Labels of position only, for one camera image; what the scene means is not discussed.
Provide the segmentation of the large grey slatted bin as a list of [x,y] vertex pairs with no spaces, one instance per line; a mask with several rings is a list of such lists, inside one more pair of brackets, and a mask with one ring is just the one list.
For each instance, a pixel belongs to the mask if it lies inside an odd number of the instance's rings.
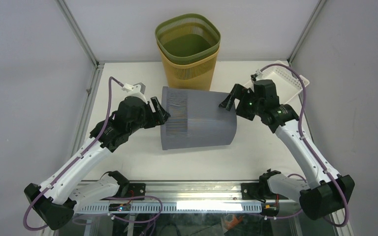
[[228,93],[163,87],[161,105],[170,114],[160,127],[163,150],[226,146],[237,130],[235,109],[219,108]]

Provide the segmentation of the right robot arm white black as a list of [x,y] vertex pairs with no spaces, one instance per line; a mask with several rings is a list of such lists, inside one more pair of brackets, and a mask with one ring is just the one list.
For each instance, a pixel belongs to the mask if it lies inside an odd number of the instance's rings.
[[260,117],[288,148],[306,182],[293,180],[280,171],[268,170],[259,177],[256,197],[264,202],[279,194],[297,202],[305,215],[318,220],[347,209],[355,182],[340,174],[307,139],[302,121],[289,104],[280,103],[276,84],[269,79],[255,81],[251,88],[235,84],[219,107],[248,120]]

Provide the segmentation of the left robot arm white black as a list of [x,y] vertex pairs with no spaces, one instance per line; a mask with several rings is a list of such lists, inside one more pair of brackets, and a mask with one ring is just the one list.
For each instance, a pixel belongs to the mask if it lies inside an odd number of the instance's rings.
[[107,111],[105,120],[90,132],[83,146],[51,177],[41,184],[30,183],[24,194],[33,209],[55,231],[66,225],[74,214],[96,201],[114,197],[122,200],[128,195],[129,180],[119,171],[108,171],[102,178],[85,187],[82,179],[99,162],[110,156],[139,129],[163,125],[170,114],[156,97],[144,101],[127,96],[117,110]]

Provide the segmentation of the yellow slatted bin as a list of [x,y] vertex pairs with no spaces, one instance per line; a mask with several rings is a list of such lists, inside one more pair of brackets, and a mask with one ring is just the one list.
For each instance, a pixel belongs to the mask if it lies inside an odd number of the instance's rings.
[[158,49],[168,86],[175,89],[197,89],[209,91],[216,67],[219,47],[215,52],[205,53],[210,45],[205,40],[195,43],[172,40]]

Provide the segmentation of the green slatted bin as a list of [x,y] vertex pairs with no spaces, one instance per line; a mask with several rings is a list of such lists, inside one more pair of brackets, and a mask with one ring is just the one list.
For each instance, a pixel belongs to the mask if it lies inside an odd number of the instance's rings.
[[214,54],[221,33],[206,17],[189,13],[174,17],[155,29],[160,50],[172,63],[187,65]]

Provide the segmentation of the orange object under table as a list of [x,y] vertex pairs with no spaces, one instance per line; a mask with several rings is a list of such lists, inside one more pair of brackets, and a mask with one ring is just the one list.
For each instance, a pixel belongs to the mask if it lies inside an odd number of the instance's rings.
[[223,218],[223,227],[226,230],[231,230],[235,226],[237,226],[239,223],[243,221],[244,217],[243,216],[238,216],[236,214],[227,214]]

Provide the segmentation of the aluminium mounting rail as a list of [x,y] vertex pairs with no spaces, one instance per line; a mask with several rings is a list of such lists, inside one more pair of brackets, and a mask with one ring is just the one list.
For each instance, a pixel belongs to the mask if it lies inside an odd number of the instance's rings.
[[143,201],[157,200],[170,202],[172,200],[232,200],[242,199],[241,183],[233,181],[149,181],[146,184],[145,196],[130,198],[112,198],[120,188],[127,190],[128,184],[119,184],[113,177],[106,176],[99,181],[67,186],[47,185],[40,188],[44,197],[52,203],[63,205],[72,203],[79,210],[94,202],[111,201]]

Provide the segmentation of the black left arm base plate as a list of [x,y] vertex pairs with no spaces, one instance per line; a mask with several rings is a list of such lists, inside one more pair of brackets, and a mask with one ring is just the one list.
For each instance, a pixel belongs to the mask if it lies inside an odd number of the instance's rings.
[[112,196],[112,198],[130,198],[145,196],[146,194],[146,184],[142,182],[130,183],[127,190],[120,188],[119,191]]

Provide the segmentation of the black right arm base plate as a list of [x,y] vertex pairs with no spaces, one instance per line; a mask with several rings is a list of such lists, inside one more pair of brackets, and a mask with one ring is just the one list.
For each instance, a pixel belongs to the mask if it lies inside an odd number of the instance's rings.
[[257,200],[265,203],[266,199],[261,193],[261,185],[259,182],[241,183],[241,194],[243,200]]

